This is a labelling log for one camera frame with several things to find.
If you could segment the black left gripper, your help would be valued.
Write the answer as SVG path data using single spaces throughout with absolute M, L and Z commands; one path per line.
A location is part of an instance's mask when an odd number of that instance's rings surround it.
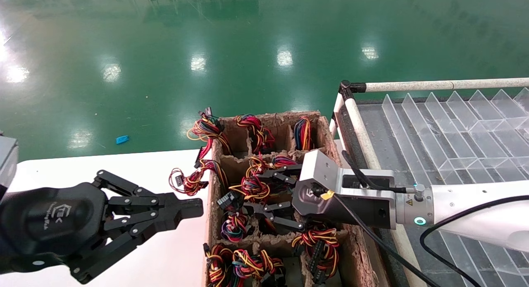
M 101 189 L 119 197 L 108 200 Z M 144 212 L 102 226 L 107 201 L 113 211 Z M 71 275 L 85 285 L 155 234 L 176 230 L 203 211 L 200 198 L 155 194 L 106 170 L 98 171 L 93 185 L 7 193 L 1 201 L 1 273 L 70 264 Z

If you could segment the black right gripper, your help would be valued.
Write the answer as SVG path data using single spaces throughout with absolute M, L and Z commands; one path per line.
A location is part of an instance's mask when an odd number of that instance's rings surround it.
M 264 217 L 272 224 L 281 225 L 292 231 L 304 232 L 306 223 L 297 222 L 276 214 L 277 211 L 294 208 L 308 220 L 358 225 L 350 212 L 368 227 L 393 229 L 391 207 L 388 200 L 378 200 L 350 195 L 341 195 L 342 201 L 331 195 L 331 190 L 320 184 L 296 184 L 302 171 L 302 164 L 287 165 L 276 170 L 267 170 L 260 175 L 260 180 L 291 185 L 293 199 L 276 204 L 260 204 L 244 202 L 244 208 L 250 214 Z

